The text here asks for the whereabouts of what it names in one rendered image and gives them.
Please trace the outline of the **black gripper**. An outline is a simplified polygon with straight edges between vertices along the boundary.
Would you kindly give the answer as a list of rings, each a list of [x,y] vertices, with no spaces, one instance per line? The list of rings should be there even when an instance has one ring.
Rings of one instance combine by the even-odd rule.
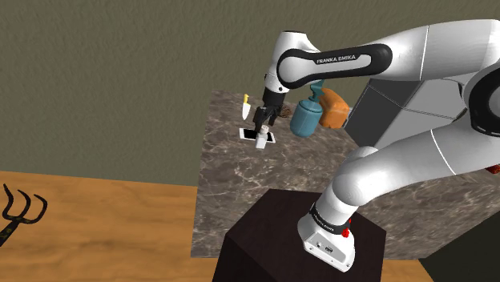
[[[272,127],[276,118],[280,116],[284,102],[285,93],[277,93],[264,88],[262,100],[264,105],[257,107],[252,121],[255,123],[255,132],[260,132],[263,123],[268,118],[268,125]]]

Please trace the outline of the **white salt shaker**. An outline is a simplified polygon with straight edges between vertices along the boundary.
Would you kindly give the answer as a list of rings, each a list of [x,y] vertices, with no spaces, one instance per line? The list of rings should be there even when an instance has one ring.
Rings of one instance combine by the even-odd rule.
[[[268,141],[268,126],[262,125],[256,135],[256,148],[265,149]]]

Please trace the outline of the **white phone with black screen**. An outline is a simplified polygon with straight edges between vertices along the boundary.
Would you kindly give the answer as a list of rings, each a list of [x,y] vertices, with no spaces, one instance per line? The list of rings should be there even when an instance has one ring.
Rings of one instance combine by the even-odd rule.
[[[239,133],[240,133],[240,138],[246,140],[256,140],[258,136],[258,133],[256,131],[247,128],[240,128]],[[267,142],[268,143],[276,142],[275,136],[272,132],[267,133]]]

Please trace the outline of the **teal spray bottle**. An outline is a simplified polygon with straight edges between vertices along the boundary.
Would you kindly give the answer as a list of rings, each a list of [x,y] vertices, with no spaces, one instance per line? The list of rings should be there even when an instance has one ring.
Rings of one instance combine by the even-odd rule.
[[[310,85],[312,95],[307,99],[302,99],[296,106],[290,121],[291,132],[299,137],[309,137],[312,135],[323,115],[323,108],[320,105],[320,97],[324,80]]]

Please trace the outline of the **orange bread loaf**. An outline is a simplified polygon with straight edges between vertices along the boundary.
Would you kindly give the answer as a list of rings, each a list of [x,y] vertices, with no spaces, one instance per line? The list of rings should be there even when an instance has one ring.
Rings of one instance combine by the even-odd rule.
[[[349,105],[335,91],[324,87],[321,90],[323,95],[320,97],[320,105],[323,113],[319,124],[331,129],[342,128],[349,115]]]

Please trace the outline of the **dark robot stand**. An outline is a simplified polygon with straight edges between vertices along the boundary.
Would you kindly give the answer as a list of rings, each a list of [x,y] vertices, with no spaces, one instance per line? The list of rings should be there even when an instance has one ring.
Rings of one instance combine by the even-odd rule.
[[[304,250],[297,222],[316,192],[270,189],[226,233],[212,282],[381,282],[386,231],[359,213],[347,272]]]

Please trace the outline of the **grey box appliance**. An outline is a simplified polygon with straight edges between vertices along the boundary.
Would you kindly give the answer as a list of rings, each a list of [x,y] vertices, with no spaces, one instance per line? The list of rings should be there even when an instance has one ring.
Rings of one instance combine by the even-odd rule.
[[[399,139],[452,123],[465,111],[458,82],[371,79],[344,129],[358,146],[382,149]]]

